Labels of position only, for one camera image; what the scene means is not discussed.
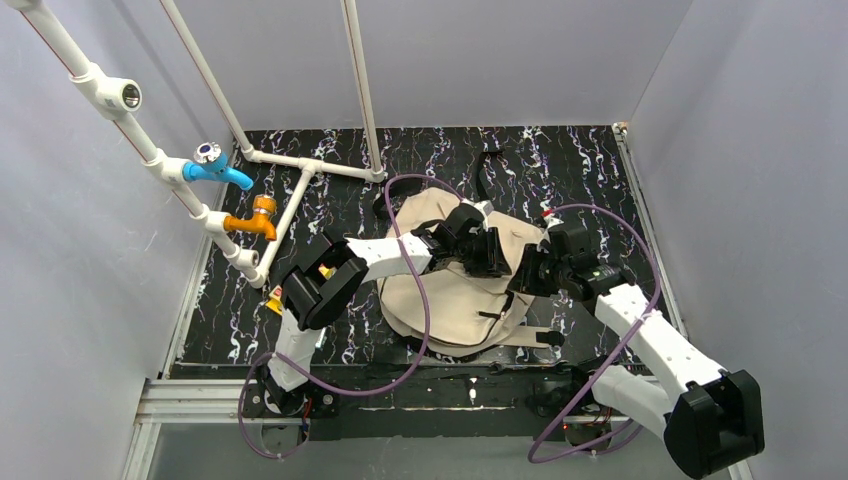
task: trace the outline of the orange faucet handle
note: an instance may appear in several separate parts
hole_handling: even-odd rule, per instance
[[[253,211],[271,216],[277,211],[277,201],[268,195],[257,195],[253,198]]]

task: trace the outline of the beige fabric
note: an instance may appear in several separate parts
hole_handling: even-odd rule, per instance
[[[400,231],[406,233],[427,220],[445,219],[457,205],[459,200],[444,190],[424,190],[408,198],[398,212]],[[524,245],[538,243],[542,238],[538,227],[500,212],[489,215],[489,225],[498,227],[501,247],[513,272],[518,269]],[[394,236],[390,229],[388,237]],[[535,342],[535,332],[547,329],[521,327],[516,330],[533,301],[530,295],[516,295],[512,307],[501,319],[478,314],[480,311],[500,313],[507,300],[504,292],[509,280],[510,277],[468,277],[459,263],[422,276],[430,305],[430,348],[445,355],[462,356],[492,345],[547,346]],[[424,306],[414,279],[400,275],[378,283],[383,315],[392,329],[402,336],[421,338]]]

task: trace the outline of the wire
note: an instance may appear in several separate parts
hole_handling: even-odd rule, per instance
[[[642,240],[642,237],[639,235],[639,233],[636,231],[636,229],[634,229],[623,218],[619,217],[618,215],[612,213],[611,211],[609,211],[605,208],[599,207],[597,205],[590,205],[588,203],[574,203],[574,204],[571,204],[571,205],[562,205],[562,206],[552,208],[550,210],[545,211],[545,213],[543,213],[542,216],[548,216],[552,213],[562,212],[562,211],[565,211],[565,210],[577,210],[577,209],[586,209],[586,208],[590,209],[590,210],[594,210],[598,213],[601,213],[603,215],[606,215],[607,217],[612,218],[613,220],[615,220],[616,222],[621,224],[621,226],[625,230],[627,230],[631,235],[633,235],[633,238],[636,240],[636,243],[639,245],[639,248],[641,248],[642,252],[645,254],[645,258],[648,259],[648,263],[651,265],[651,273],[653,273],[654,284],[655,284],[654,293],[653,293],[653,295],[651,295],[651,300],[648,302],[648,306],[645,307],[645,311],[642,313],[642,315],[639,318],[636,319],[635,322],[633,322],[633,326],[631,326],[630,330],[628,330],[627,333],[624,334],[624,336],[621,338],[621,341],[618,343],[618,345],[616,345],[615,348],[612,349],[612,351],[607,356],[607,359],[604,360],[604,363],[601,364],[601,366],[595,371],[595,373],[592,375],[592,377],[589,378],[589,381],[586,382],[586,384],[583,385],[583,387],[577,392],[577,395],[575,395],[574,398],[572,398],[571,401],[568,402],[568,404],[565,406],[565,408],[562,409],[562,411],[559,413],[559,415],[554,417],[554,419],[551,421],[551,423],[549,423],[548,426],[545,427],[545,430],[542,431],[542,434],[539,435],[539,437],[536,439],[535,442],[533,442],[533,446],[530,447],[530,451],[527,453],[527,460],[530,461],[530,463],[546,463],[546,462],[556,460],[558,458],[566,457],[566,456],[569,456],[569,455],[574,455],[575,453],[585,451],[587,448],[593,447],[593,446],[607,440],[608,438],[612,438],[612,437],[618,435],[619,433],[623,432],[628,426],[630,426],[633,423],[633,420],[628,420],[627,422],[624,422],[624,424],[621,425],[620,427],[614,429],[613,431],[607,433],[606,435],[603,435],[601,437],[596,438],[595,440],[590,440],[586,443],[583,443],[581,445],[577,445],[575,447],[571,447],[569,449],[563,450],[563,451],[556,453],[554,455],[549,455],[549,456],[543,457],[543,458],[535,458],[536,451],[539,450],[539,447],[542,446],[545,439],[548,438],[551,435],[551,433],[553,433],[553,431],[555,429],[561,427],[562,419],[565,418],[565,416],[568,415],[568,413],[571,412],[571,410],[574,409],[574,407],[577,405],[577,403],[580,402],[580,400],[582,400],[583,397],[585,397],[587,393],[589,393],[589,390],[592,389],[592,386],[595,385],[595,383],[598,381],[598,379],[601,377],[601,375],[603,375],[604,372],[606,371],[606,369],[609,368],[610,365],[612,365],[612,363],[615,361],[616,358],[618,358],[619,354],[621,354],[621,351],[624,350],[624,347],[627,345],[627,343],[630,341],[630,339],[632,339],[633,336],[636,335],[636,332],[639,330],[639,328],[642,326],[642,324],[645,323],[645,315],[650,313],[651,310],[653,310],[654,307],[656,307],[657,302],[660,299],[660,293],[662,293],[662,288],[661,288],[661,285],[660,285],[660,274],[659,274],[659,268],[657,267],[657,262],[654,261],[654,257],[651,255],[651,251],[648,249],[648,246],[645,244],[645,241]],[[614,447],[614,449],[607,449],[604,453],[611,453],[610,450],[612,450],[614,452],[614,451],[624,447],[625,445],[630,443],[631,440],[636,438],[636,435],[638,435],[638,433],[640,431],[641,431],[641,428],[637,428],[633,433],[631,433],[627,438],[625,438],[620,444],[616,445],[616,447]]]
[[[384,198],[386,200],[387,206],[391,205],[390,197],[389,197],[389,190],[390,190],[392,184],[394,184],[396,181],[402,180],[404,178],[420,178],[420,179],[427,180],[427,181],[430,181],[430,182],[438,183],[439,185],[445,187],[449,192],[456,195],[456,197],[460,201],[462,201],[462,199],[463,199],[462,195],[460,195],[453,187],[451,187],[450,185],[448,185],[447,183],[445,183],[445,182],[443,182],[439,179],[436,179],[436,178],[433,178],[433,177],[428,177],[427,175],[410,173],[410,174],[404,174],[404,175],[397,175],[395,177],[392,177],[388,182],[386,182],[386,187],[383,191],[383,195],[384,195]],[[405,382],[406,379],[408,379],[410,377],[410,375],[412,375],[412,373],[415,371],[415,369],[418,368],[418,365],[421,363],[421,360],[424,358],[424,354],[427,352],[427,344],[429,343],[429,340],[430,340],[430,301],[427,299],[427,292],[424,291],[424,284],[421,283],[421,275],[419,275],[418,272],[416,272],[415,265],[412,263],[412,259],[409,258],[409,253],[406,251],[406,246],[403,244],[403,241],[400,239],[400,236],[401,236],[400,227],[398,227],[397,219],[395,218],[394,210],[392,208],[388,208],[387,210],[388,210],[388,213],[389,213],[389,221],[391,221],[392,228],[394,229],[395,235],[398,238],[397,242],[398,242],[398,246],[400,247],[401,256],[403,257],[404,261],[406,262],[406,265],[409,267],[409,272],[412,274],[412,278],[415,280],[415,284],[418,286],[419,293],[421,293],[421,301],[424,303],[424,335],[423,335],[423,338],[421,339],[421,348],[418,349],[418,353],[416,354],[415,359],[413,359],[412,364],[409,366],[409,368],[406,370],[406,372],[403,373],[403,375],[401,375],[400,377],[395,379],[392,383],[389,383],[388,385],[382,386],[380,388],[375,388],[373,390],[345,390],[345,389],[338,388],[338,387],[335,387],[333,385],[330,385],[329,383],[321,380],[320,378],[318,378],[318,377],[312,375],[311,373],[309,373],[308,371],[306,371],[304,368],[302,368],[300,365],[298,365],[294,360],[290,359],[289,357],[287,357],[287,356],[285,356],[285,355],[283,355],[279,352],[266,352],[266,353],[260,355],[259,358],[257,358],[250,366],[250,370],[247,373],[247,377],[244,379],[244,385],[242,385],[241,392],[239,393],[239,401],[238,401],[238,423],[239,423],[239,430],[241,431],[241,436],[242,436],[242,438],[244,438],[244,441],[245,441],[245,443],[247,443],[247,446],[250,447],[251,450],[256,452],[257,455],[260,455],[260,456],[265,457],[265,458],[271,458],[271,459],[274,459],[274,458],[282,459],[282,458],[286,458],[286,457],[294,454],[301,446],[303,446],[307,443],[307,442],[303,442],[300,445],[298,445],[297,447],[289,450],[288,452],[271,453],[271,452],[264,451],[264,450],[260,449],[259,447],[257,447],[247,434],[247,428],[245,427],[245,424],[244,424],[244,415],[242,413],[243,408],[244,408],[244,399],[245,399],[245,396],[247,395],[247,388],[248,388],[248,385],[250,384],[250,379],[253,378],[254,374],[256,373],[256,369],[260,365],[264,365],[265,363],[267,363],[272,357],[276,356],[278,359],[282,360],[287,365],[292,367],[297,373],[303,375],[309,381],[318,385],[319,387],[321,387],[325,390],[328,390],[330,392],[333,392],[335,394],[343,395],[343,396],[347,396],[347,397],[368,397],[368,396],[372,396],[372,395],[381,395],[383,393],[386,393],[390,390],[397,388],[400,384]]]

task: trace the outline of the gray wall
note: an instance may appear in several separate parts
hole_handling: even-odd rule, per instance
[[[756,478],[845,478],[848,4],[695,0],[632,121],[693,341],[763,389]]]
[[[251,427],[258,437],[257,428]],[[266,432],[264,445],[285,452],[294,429]],[[364,438],[313,442],[280,463],[258,457],[236,425],[164,425],[149,480],[686,480],[662,443],[643,432],[609,456],[575,457],[542,465],[527,461],[530,438]],[[708,480],[728,480],[727,471]]]
[[[359,0],[378,126],[610,124],[691,0]],[[361,127],[339,0],[179,1],[246,129]]]
[[[50,3],[92,60],[139,82],[160,147],[229,143],[156,2]],[[5,4],[0,31],[0,477],[118,478],[201,232]]]

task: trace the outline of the purple cable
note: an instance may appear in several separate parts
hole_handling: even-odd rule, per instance
[[[572,409],[574,409],[574,407],[577,405],[577,403],[581,399],[583,399],[583,397],[585,397],[587,393],[589,393],[589,390],[592,389],[592,386],[598,381],[598,379],[601,377],[601,375],[603,375],[603,373],[606,371],[606,369],[609,368],[610,365],[612,365],[612,362],[614,362],[615,359],[618,358],[618,355],[621,354],[621,351],[624,350],[624,347],[627,345],[627,342],[629,342],[630,339],[632,339],[633,336],[636,335],[636,332],[639,330],[639,327],[641,327],[642,324],[645,322],[645,319],[644,319],[645,314],[649,313],[651,310],[654,309],[654,307],[657,305],[657,302],[660,299],[660,293],[662,292],[662,288],[660,286],[659,269],[657,268],[657,263],[654,261],[654,257],[651,255],[651,251],[648,250],[648,246],[645,244],[645,241],[642,240],[642,237],[639,236],[639,233],[636,232],[636,229],[634,229],[632,226],[630,226],[630,224],[628,224],[627,221],[624,220],[623,218],[621,218],[618,215],[610,212],[609,210],[601,208],[597,205],[589,205],[587,203],[574,203],[574,204],[571,204],[571,205],[562,205],[560,207],[556,207],[556,208],[553,208],[551,210],[546,211],[544,213],[544,216],[547,216],[547,215],[550,215],[550,214],[556,213],[556,212],[561,212],[561,211],[564,211],[564,210],[575,210],[575,209],[582,209],[582,208],[588,208],[590,210],[594,210],[598,213],[602,213],[602,214],[612,218],[613,220],[615,220],[616,222],[621,224],[621,226],[624,227],[624,229],[627,230],[631,235],[633,235],[633,238],[636,240],[636,243],[639,244],[639,248],[641,248],[642,252],[645,254],[645,258],[648,259],[648,262],[651,265],[651,273],[653,273],[654,282],[655,282],[656,286],[654,287],[654,294],[651,296],[651,300],[648,302],[648,306],[645,307],[645,312],[642,314],[642,316],[640,316],[635,322],[633,322],[633,326],[630,327],[630,330],[628,330],[627,333],[624,334],[624,336],[621,338],[621,341],[618,343],[618,345],[615,346],[615,348],[612,350],[612,352],[609,353],[609,355],[607,356],[607,359],[604,360],[604,363],[602,363],[601,366],[598,368],[598,370],[595,371],[595,373],[592,375],[592,377],[589,379],[589,381],[586,382],[585,385],[583,385],[583,387],[577,392],[577,395],[575,395],[574,398],[572,398],[571,401],[568,402],[568,405],[566,405],[565,408],[562,409],[562,411],[559,413],[559,415],[557,415],[551,421],[551,423],[549,423],[548,426],[545,427],[545,430],[542,432],[541,435],[539,435],[539,438],[537,438],[536,441],[533,442],[533,446],[530,447],[530,452],[527,453],[527,460],[529,460],[530,463],[546,463],[546,462],[550,462],[550,461],[553,461],[553,460],[556,460],[558,458],[562,458],[562,457],[565,457],[565,456],[568,456],[568,455],[574,455],[577,452],[584,451],[585,449],[592,447],[592,446],[595,446],[595,445],[607,440],[608,438],[612,438],[612,437],[618,435],[619,433],[623,432],[624,429],[627,428],[633,422],[632,420],[629,420],[629,421],[625,422],[624,424],[622,424],[620,427],[613,430],[612,432],[607,433],[606,435],[603,435],[603,436],[601,436],[601,437],[599,437],[595,440],[588,441],[584,444],[577,445],[575,447],[571,447],[569,449],[566,449],[566,450],[561,451],[559,453],[556,453],[554,455],[550,455],[550,456],[547,456],[547,457],[544,457],[544,458],[534,458],[536,451],[539,450],[539,447],[542,446],[545,439],[548,438],[551,435],[551,433],[553,433],[554,429],[556,429],[560,425],[562,425],[562,419],[565,418],[565,416],[568,415],[568,413],[571,412]],[[624,441],[622,441],[620,444],[616,445],[615,450],[618,450],[618,449],[622,448],[624,445],[627,445],[631,440],[633,440],[633,438],[636,437],[636,435],[639,433],[640,430],[641,429],[636,429],[626,439],[624,439]]]
[[[250,379],[253,378],[253,375],[256,372],[256,369],[259,367],[259,365],[262,365],[265,362],[267,362],[268,360],[270,360],[272,356],[276,356],[277,358],[279,358],[280,360],[282,360],[283,362],[288,364],[290,367],[292,367],[297,373],[303,375],[304,377],[309,379],[309,381],[318,385],[319,387],[321,387],[325,390],[329,390],[330,392],[333,392],[335,394],[344,395],[344,396],[347,396],[347,397],[370,397],[372,395],[380,395],[380,394],[386,393],[390,390],[393,390],[394,388],[397,388],[400,384],[405,382],[406,379],[409,378],[410,375],[412,375],[412,373],[415,371],[415,369],[418,368],[418,365],[421,363],[421,360],[424,358],[424,354],[427,352],[427,344],[430,341],[430,302],[429,302],[429,300],[427,300],[427,292],[424,291],[424,284],[421,283],[421,276],[418,274],[418,272],[415,271],[415,265],[412,263],[412,259],[409,258],[409,253],[406,251],[406,247],[404,246],[403,241],[400,239],[400,236],[401,236],[400,235],[400,227],[398,227],[397,219],[395,218],[395,212],[391,208],[391,205],[392,205],[391,204],[391,198],[389,198],[389,188],[397,180],[402,180],[404,178],[420,178],[420,179],[428,180],[428,181],[431,181],[431,182],[436,182],[436,183],[442,185],[443,187],[445,187],[449,192],[456,195],[456,197],[459,198],[460,201],[462,201],[462,196],[456,190],[454,190],[453,187],[451,187],[447,183],[445,183],[445,182],[443,182],[439,179],[436,179],[436,178],[433,178],[433,177],[428,177],[427,175],[421,175],[421,174],[417,174],[417,173],[395,176],[395,177],[391,178],[388,182],[386,182],[386,187],[384,189],[384,198],[386,200],[386,207],[387,207],[387,210],[388,210],[388,213],[389,213],[389,220],[392,223],[392,227],[394,228],[395,235],[398,237],[397,242],[398,242],[398,246],[400,247],[400,254],[403,257],[404,261],[406,262],[406,265],[409,267],[409,272],[412,274],[412,278],[415,280],[415,284],[418,286],[418,291],[421,293],[421,301],[424,302],[424,336],[421,339],[421,348],[418,349],[418,354],[415,356],[415,359],[412,361],[412,364],[409,366],[409,368],[406,370],[406,372],[403,373],[403,375],[398,377],[392,383],[389,383],[388,385],[385,385],[385,386],[380,387],[380,388],[375,388],[373,390],[345,390],[345,389],[342,389],[342,388],[334,387],[333,385],[330,385],[329,383],[327,383],[327,382],[321,380],[320,378],[312,375],[311,373],[307,372],[306,370],[301,368],[300,365],[298,365],[297,363],[295,363],[293,360],[286,357],[285,355],[282,355],[278,352],[273,352],[273,353],[267,352],[267,353],[262,354],[259,358],[257,358],[253,362],[253,364],[251,364],[250,370],[248,371],[248,374],[247,374],[247,378],[245,378],[244,385],[242,386],[241,392],[239,393],[239,401],[238,401],[238,422],[239,422],[239,429],[241,430],[241,436],[242,436],[242,438],[244,438],[244,441],[251,448],[251,450],[253,450],[257,454],[259,454],[259,455],[261,455],[265,458],[272,458],[272,459],[273,458],[285,458],[285,457],[288,457],[289,455],[293,454],[295,451],[297,451],[298,448],[300,448],[300,446],[303,445],[303,444],[298,445],[297,447],[295,447],[292,450],[289,450],[288,452],[285,452],[285,453],[274,454],[274,453],[271,453],[271,452],[263,451],[262,449],[257,447],[253,443],[253,441],[250,440],[250,437],[247,435],[247,428],[244,426],[244,416],[242,415],[242,409],[244,407],[244,397],[247,394],[247,387],[250,384]]]

